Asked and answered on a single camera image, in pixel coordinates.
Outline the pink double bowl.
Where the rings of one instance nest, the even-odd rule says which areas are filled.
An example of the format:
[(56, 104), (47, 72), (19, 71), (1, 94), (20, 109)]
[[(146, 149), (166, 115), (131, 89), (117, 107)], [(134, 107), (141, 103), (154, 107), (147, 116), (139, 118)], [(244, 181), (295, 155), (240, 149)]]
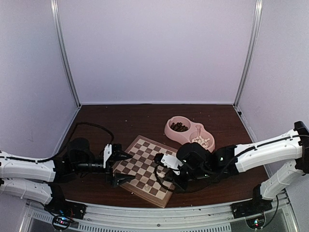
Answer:
[[(181, 122), (184, 125), (186, 125), (189, 130), (185, 132), (176, 132), (173, 131), (170, 126), (172, 123)], [(202, 136), (203, 138), (210, 138), (208, 141), (208, 148), (205, 148), (206, 150), (209, 150), (210, 152), (215, 150), (215, 140), (211, 133), (205, 130), (204, 126), (201, 123), (195, 123), (193, 121), (190, 121), (186, 117), (183, 116), (174, 116), (171, 119), (169, 119), (165, 125), (164, 129), (165, 135), (171, 139), (174, 140), (180, 144), (185, 143), (191, 143), (191, 140), (195, 137)]]

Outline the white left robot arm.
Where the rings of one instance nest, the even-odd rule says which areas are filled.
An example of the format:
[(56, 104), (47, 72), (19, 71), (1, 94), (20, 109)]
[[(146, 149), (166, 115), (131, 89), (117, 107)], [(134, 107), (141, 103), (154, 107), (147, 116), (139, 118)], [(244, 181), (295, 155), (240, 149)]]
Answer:
[(58, 214), (66, 214), (70, 207), (59, 184), (68, 183), (79, 174), (104, 174), (106, 182), (118, 187), (135, 177), (113, 171), (113, 164), (132, 158), (120, 144), (107, 144), (103, 158), (96, 159), (85, 138), (77, 138), (67, 145), (61, 158), (34, 159), (0, 153), (0, 192), (37, 201), (51, 206)]

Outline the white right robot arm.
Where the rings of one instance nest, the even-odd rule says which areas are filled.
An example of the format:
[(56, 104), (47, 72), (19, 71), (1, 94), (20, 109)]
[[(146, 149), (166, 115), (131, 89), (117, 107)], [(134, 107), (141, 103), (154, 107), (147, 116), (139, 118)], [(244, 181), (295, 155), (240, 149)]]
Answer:
[(198, 143), (186, 143), (175, 156), (164, 154), (160, 163), (173, 171), (171, 181), (188, 193), (189, 181), (207, 179), (207, 185), (277, 161), (285, 164), (267, 181), (258, 185), (248, 201), (248, 210), (258, 213), (284, 188), (309, 172), (309, 130), (302, 121), (277, 137), (251, 144), (230, 145), (214, 152)]

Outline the wooden chess board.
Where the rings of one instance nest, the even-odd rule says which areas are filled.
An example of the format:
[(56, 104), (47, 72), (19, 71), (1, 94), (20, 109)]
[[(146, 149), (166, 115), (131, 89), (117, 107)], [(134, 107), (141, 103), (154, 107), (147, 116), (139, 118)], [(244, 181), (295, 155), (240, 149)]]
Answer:
[[(131, 154), (133, 158), (118, 161), (113, 166), (113, 171), (133, 175), (135, 179), (124, 183), (121, 187), (158, 207), (166, 207), (172, 192), (157, 182), (154, 158), (157, 153), (175, 156), (177, 149), (139, 135), (125, 152)], [(145, 184), (150, 186), (149, 191), (145, 191)]]

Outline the white chess pieces pile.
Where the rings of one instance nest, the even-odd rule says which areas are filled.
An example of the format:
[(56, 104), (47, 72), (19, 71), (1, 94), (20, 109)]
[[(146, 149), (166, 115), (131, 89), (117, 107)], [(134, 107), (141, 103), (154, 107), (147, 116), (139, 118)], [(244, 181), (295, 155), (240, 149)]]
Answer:
[(192, 143), (198, 143), (204, 148), (208, 148), (208, 141), (210, 138), (203, 138), (202, 136), (195, 137), (191, 140)]

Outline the dark chess pieces pile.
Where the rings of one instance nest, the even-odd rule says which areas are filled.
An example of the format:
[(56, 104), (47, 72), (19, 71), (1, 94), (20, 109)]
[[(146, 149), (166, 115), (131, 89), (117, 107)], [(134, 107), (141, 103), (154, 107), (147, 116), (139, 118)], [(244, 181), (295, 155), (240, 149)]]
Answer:
[(176, 132), (185, 132), (185, 131), (189, 130), (189, 128), (181, 122), (177, 122), (177, 123), (173, 122), (171, 124), (170, 128), (173, 131), (176, 131)]

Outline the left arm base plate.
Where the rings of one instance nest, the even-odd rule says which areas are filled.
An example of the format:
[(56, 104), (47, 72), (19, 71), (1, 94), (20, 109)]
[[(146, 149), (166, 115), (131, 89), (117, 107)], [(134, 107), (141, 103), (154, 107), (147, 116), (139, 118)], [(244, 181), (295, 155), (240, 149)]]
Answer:
[(86, 205), (75, 202), (50, 202), (45, 204), (46, 211), (54, 215), (61, 215), (72, 219), (83, 219), (86, 212)]

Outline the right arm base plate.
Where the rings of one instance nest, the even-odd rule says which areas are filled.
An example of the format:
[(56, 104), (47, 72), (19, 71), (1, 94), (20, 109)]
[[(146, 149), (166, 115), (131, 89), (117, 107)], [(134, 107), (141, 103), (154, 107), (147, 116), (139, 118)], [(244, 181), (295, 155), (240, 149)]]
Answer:
[(253, 199), (231, 204), (234, 219), (261, 214), (272, 209), (272, 201), (262, 200), (255, 202)]

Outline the front aluminium rail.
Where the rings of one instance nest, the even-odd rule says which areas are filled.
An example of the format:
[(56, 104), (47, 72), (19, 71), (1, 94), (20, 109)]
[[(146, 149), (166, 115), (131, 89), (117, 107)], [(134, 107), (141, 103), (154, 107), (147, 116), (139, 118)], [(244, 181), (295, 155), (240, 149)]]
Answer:
[[(278, 196), (279, 206), (273, 220), (273, 209), (264, 214), (235, 218), (231, 204), (176, 208), (130, 208), (85, 204), (84, 219), (64, 232), (299, 232), (292, 205), (286, 193)], [(265, 216), (266, 227), (261, 230), (249, 227), (253, 218)], [(40, 204), (27, 201), (25, 214), (18, 232), (57, 232), (52, 226), (53, 217)]]

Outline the left aluminium frame post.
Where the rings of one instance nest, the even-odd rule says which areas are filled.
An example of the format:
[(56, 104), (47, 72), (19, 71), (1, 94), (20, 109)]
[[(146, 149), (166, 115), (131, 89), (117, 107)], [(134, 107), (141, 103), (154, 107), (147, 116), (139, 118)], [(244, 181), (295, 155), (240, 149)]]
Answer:
[(56, 35), (58, 39), (58, 45), (60, 49), (60, 54), (61, 54), (61, 59), (64, 67), (64, 72), (65, 72), (65, 77), (68, 81), (69, 89), (70, 92), (73, 96), (75, 105), (77, 108), (81, 107), (81, 103), (77, 94), (77, 90), (74, 84), (74, 80), (72, 77), (71, 69), (70, 69), (70, 64), (69, 64), (69, 59), (65, 47), (65, 41), (63, 37), (63, 32), (62, 32), (62, 26), (61, 26), (61, 20), (60, 20), (60, 13), (59, 13), (59, 7), (58, 7), (58, 1), (57, 0), (51, 0), (51, 10), (52, 10), (52, 15), (54, 19), (54, 24), (56, 28)]

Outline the aluminium frame post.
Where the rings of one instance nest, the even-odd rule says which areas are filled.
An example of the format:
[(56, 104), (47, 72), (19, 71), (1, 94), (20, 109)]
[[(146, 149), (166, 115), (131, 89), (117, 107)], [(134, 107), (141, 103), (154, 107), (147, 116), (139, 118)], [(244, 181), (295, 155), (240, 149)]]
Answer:
[(239, 87), (236, 93), (236, 97), (233, 103), (234, 108), (239, 108), (241, 96), (244, 92), (245, 84), (249, 75), (250, 66), (253, 60), (254, 55), (254, 48), (257, 43), (258, 34), (260, 30), (261, 25), (261, 19), (262, 19), (262, 12), (263, 12), (263, 1), (262, 0), (256, 0), (255, 1), (255, 9), (254, 9), (254, 15), (253, 15), (253, 23), (252, 23), (252, 29), (251, 29), (251, 36), (249, 39), (249, 46), (247, 50), (247, 55), (244, 63), (244, 67), (242, 70), (242, 75), (239, 83)]
[(56, 35), (58, 39), (58, 45), (60, 49), (60, 54), (61, 54), (61, 59), (64, 67), (64, 72), (65, 72), (65, 77), (68, 81), (69, 89), (70, 92), (73, 96), (75, 105), (77, 108), (81, 107), (81, 103), (77, 94), (77, 90), (74, 84), (74, 80), (72, 77), (71, 69), (70, 69), (70, 64), (69, 64), (69, 59), (65, 47), (65, 41), (63, 37), (63, 32), (62, 32), (62, 26), (61, 26), (61, 20), (60, 20), (60, 13), (59, 13), (59, 7), (58, 7), (58, 1), (57, 0), (51, 0), (51, 10), (52, 10), (52, 15), (54, 19), (54, 24), (56, 28)]

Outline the right aluminium frame post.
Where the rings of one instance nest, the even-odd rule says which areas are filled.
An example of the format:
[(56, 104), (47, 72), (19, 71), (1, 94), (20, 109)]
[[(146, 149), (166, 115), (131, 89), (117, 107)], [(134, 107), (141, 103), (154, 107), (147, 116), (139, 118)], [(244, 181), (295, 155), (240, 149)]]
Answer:
[(260, 30), (261, 25), (261, 19), (262, 19), (262, 12), (263, 12), (263, 1), (262, 0), (256, 0), (255, 1), (255, 9), (254, 9), (254, 15), (253, 15), (253, 23), (252, 23), (252, 29), (251, 29), (251, 36), (249, 39), (249, 46), (247, 50), (247, 55), (244, 63), (244, 67), (242, 70), (242, 75), (239, 83), (239, 87), (236, 93), (236, 97), (233, 103), (234, 108), (239, 108), (241, 96), (244, 92), (245, 84), (249, 75), (250, 66), (253, 60), (254, 55), (254, 48), (257, 43), (258, 34)]

